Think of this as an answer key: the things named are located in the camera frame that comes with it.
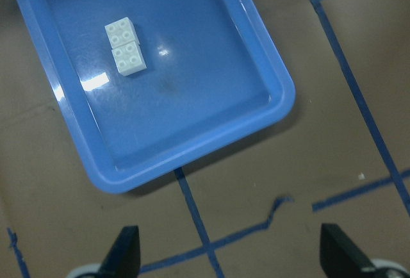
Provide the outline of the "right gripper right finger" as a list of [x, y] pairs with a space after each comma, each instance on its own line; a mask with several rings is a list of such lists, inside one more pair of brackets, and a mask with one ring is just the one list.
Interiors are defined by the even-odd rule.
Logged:
[[385, 259], [370, 259], [337, 224], [322, 224], [320, 266], [326, 277], [406, 277], [407, 269]]

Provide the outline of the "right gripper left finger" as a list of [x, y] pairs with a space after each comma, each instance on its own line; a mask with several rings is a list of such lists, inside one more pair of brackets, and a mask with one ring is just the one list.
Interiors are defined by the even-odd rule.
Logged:
[[122, 228], [101, 264], [77, 267], [69, 277], [138, 277], [140, 269], [139, 228], [132, 225]]

